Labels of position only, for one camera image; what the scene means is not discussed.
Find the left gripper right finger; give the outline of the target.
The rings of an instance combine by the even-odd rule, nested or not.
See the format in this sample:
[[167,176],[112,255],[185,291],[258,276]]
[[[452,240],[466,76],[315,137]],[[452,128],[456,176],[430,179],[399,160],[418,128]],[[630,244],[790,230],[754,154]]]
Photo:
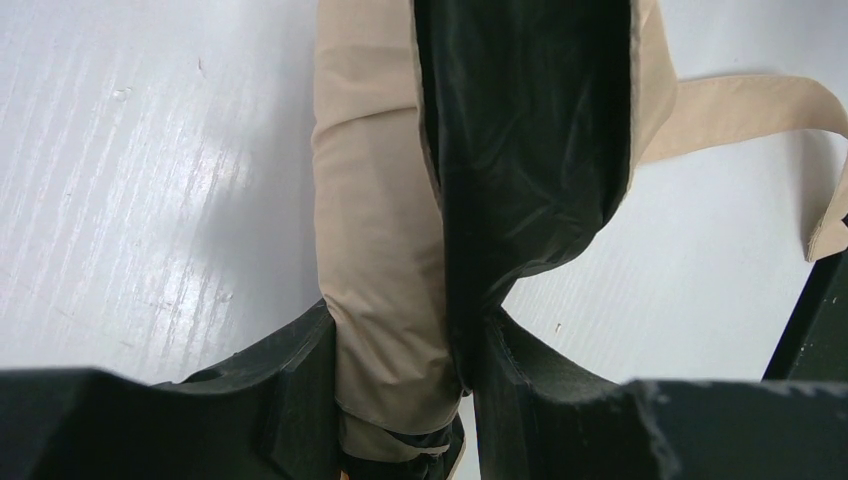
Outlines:
[[843,479],[847,387],[635,380],[568,360],[505,312],[474,403],[485,479]]

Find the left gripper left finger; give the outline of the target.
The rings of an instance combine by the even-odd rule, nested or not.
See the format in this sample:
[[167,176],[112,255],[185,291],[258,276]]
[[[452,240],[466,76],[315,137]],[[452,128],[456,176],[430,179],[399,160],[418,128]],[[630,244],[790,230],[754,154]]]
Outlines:
[[91,368],[1,374],[5,479],[336,479],[323,303],[180,383]]

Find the beige folding umbrella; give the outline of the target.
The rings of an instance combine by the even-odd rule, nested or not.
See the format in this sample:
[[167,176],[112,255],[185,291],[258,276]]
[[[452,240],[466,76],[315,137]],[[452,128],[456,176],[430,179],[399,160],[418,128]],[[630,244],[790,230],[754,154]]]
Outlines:
[[586,250],[637,167],[847,132],[809,78],[680,81],[654,1],[323,1],[314,115],[347,479],[452,477],[487,322]]

